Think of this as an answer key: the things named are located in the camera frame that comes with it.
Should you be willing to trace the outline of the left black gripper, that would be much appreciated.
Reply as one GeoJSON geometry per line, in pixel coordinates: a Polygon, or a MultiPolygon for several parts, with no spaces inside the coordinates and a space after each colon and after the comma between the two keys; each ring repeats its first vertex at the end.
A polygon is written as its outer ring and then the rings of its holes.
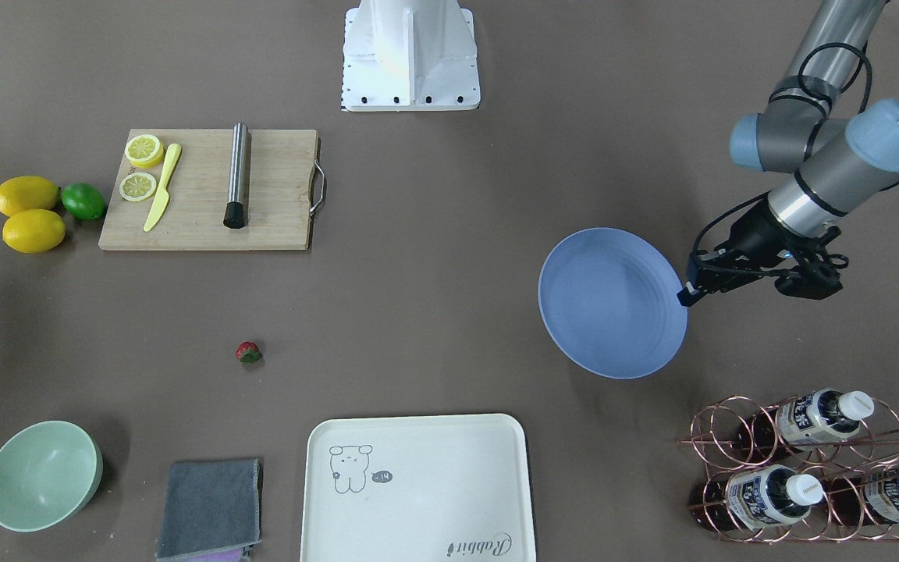
{"type": "Polygon", "coordinates": [[[777,266],[794,240],[792,233],[768,205],[754,205],[730,228],[722,268],[713,271],[689,262],[684,288],[677,293],[682,306],[691,307],[705,296],[732,290],[738,274],[788,274],[777,266]]]}

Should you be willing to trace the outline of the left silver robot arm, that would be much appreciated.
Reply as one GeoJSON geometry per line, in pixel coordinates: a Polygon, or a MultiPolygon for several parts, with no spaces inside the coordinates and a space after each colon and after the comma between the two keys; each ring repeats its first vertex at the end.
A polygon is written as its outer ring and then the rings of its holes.
{"type": "Polygon", "coordinates": [[[763,278],[783,295],[816,301],[841,289],[848,260],[827,248],[838,221],[899,186],[899,101],[862,101],[850,119],[831,116],[859,73],[872,79],[866,47],[884,6],[822,2],[763,112],[737,122],[734,163],[786,179],[736,206],[740,217],[720,245],[693,245],[681,305],[763,278]]]}

